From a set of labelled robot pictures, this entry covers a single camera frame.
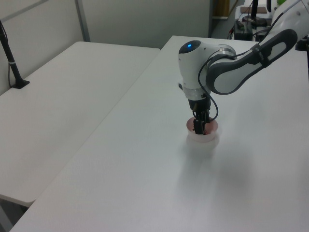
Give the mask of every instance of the equipment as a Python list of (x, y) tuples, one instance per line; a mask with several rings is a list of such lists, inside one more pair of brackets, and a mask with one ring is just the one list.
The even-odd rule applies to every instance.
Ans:
[(16, 80), (16, 82), (12, 86), (12, 88), (21, 89), (24, 86), (26, 86), (27, 84), (29, 84), (30, 82), (23, 80), (21, 78), (20, 74), (19, 74), (16, 62), (14, 60), (13, 54), (12, 54), (10, 46), (9, 46), (9, 42), (8, 42), (7, 35), (5, 33), (5, 29), (4, 29), (1, 21), (0, 21), (0, 41), (1, 41), (1, 44), (3, 46), (3, 50), (4, 50), (5, 55), (6, 55), (7, 59), (8, 59), (8, 61), (9, 61), (9, 65), (10, 65), (10, 67), (12, 69), (12, 72), (13, 72), (15, 80)]
[(228, 45), (201, 41), (190, 41), (180, 48), (178, 58), (183, 84), (179, 85), (196, 118), (196, 134), (205, 134), (205, 124), (218, 115), (217, 112), (214, 119), (209, 118), (211, 100), (214, 102), (211, 91), (220, 95), (235, 92), (309, 34), (309, 2), (287, 0), (275, 11), (273, 20), (262, 42), (242, 54), (237, 55)]

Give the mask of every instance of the black stand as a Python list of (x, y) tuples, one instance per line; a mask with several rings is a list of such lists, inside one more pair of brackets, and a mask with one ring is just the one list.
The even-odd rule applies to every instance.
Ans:
[(21, 88), (25, 87), (27, 84), (29, 84), (30, 82), (23, 80), (21, 78), (20, 74), (19, 74), (19, 71), (18, 71), (17, 65), (15, 63), (13, 54), (12, 54), (11, 49), (9, 47), (8, 38), (6, 36), (5, 30), (4, 30), (4, 27), (1, 23), (1, 21), (0, 21), (0, 40), (1, 40), (1, 44), (2, 44), (2, 47), (4, 49), (5, 55), (8, 59), (8, 61), (9, 61), (10, 67), (12, 69), (12, 72), (13, 72), (15, 80), (16, 80), (15, 85), (13, 85), (12, 88), (21, 89)]
[(259, 0), (253, 0), (251, 8), (251, 16), (245, 16), (242, 18), (243, 22), (251, 22), (251, 25), (254, 28), (267, 26), (267, 21), (265, 19), (256, 17), (258, 3)]

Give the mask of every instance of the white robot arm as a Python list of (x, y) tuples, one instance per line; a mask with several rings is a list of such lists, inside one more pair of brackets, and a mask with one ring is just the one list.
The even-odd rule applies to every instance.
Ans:
[(180, 88), (195, 113), (197, 134), (204, 134), (205, 123), (211, 121), (211, 91), (221, 95), (235, 92), (309, 34), (309, 0), (287, 0), (275, 11), (273, 20), (264, 40), (244, 54), (236, 55), (228, 45), (201, 41), (190, 41), (180, 48), (178, 58), (183, 76)]

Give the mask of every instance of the table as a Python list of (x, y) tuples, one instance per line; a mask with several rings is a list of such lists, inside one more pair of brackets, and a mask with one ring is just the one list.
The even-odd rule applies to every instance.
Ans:
[(255, 44), (173, 36), (12, 232), (307, 231), (306, 53), (213, 94), (219, 136), (200, 144), (177, 86), (177, 53), (192, 39), (238, 53)]
[(78, 42), (0, 96), (0, 198), (30, 206), (159, 49)]

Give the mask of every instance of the floor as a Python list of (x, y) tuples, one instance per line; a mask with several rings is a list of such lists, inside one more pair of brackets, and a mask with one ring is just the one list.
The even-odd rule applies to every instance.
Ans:
[[(235, 7), (243, 5), (244, 2), (245, 0), (238, 0)], [(228, 32), (234, 25), (234, 21), (235, 8), (232, 10), (232, 13), (227, 20), (213, 19), (211, 37), (216, 39), (226, 39)]]

